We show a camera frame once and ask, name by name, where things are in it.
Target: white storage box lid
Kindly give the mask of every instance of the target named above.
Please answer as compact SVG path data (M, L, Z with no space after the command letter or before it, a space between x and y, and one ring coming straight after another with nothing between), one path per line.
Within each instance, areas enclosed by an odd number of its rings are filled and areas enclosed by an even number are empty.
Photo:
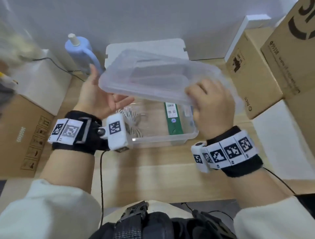
M101 75L99 86L110 93L192 105L185 88L204 78L221 81L230 89L236 111L242 110L242 100L218 67L138 50L122 51Z

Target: hand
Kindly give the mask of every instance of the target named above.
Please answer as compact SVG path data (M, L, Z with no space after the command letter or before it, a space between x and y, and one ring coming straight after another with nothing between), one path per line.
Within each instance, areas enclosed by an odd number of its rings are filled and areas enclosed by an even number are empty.
M204 79L185 91L197 104L193 118L207 139L215 138L233 127L235 102L221 82Z
M130 105L135 99L130 96L110 94L99 86L99 74L94 65L90 64L91 74L83 83L79 101L73 110L82 111L103 120L116 110Z

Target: wooden desk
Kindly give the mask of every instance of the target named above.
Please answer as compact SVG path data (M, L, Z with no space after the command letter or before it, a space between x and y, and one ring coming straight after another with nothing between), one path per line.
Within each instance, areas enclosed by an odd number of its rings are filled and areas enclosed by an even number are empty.
M229 78L223 59L206 60L215 64ZM55 120L73 109L77 103L82 82L72 79L70 88ZM271 169L255 129L245 113L235 117L235 124L246 129L260 150L265 166ZM104 206L120 207L140 200L162 202L209 201L234 198L227 177L221 171L204 174L196 169L190 147L204 140L201 134L185 145L162 148L133 149L123 153L106 152L103 156ZM38 165L38 177L50 155L51 145L46 144ZM101 203L100 154L95 157L92 195ZM315 192L313 181L288 181L297 193Z

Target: sleeve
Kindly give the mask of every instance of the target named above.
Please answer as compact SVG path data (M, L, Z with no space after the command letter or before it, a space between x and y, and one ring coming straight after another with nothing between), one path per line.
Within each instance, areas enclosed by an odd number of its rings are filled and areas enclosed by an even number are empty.
M296 197L241 210L234 219L236 236L242 239L313 238L315 220Z
M98 229L100 218L100 205L87 192L39 179L0 215L0 238L85 239Z

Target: blue spray bottle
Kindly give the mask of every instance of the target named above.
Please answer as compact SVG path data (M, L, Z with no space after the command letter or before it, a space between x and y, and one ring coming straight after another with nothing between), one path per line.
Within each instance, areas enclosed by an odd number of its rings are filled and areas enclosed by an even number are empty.
M84 37L77 37L75 34L71 33L68 35L69 40L65 43L65 49L72 57L76 65L80 70L89 75L90 74L90 63L94 64L99 74L103 73L103 69L100 62L92 52L92 47L88 39Z

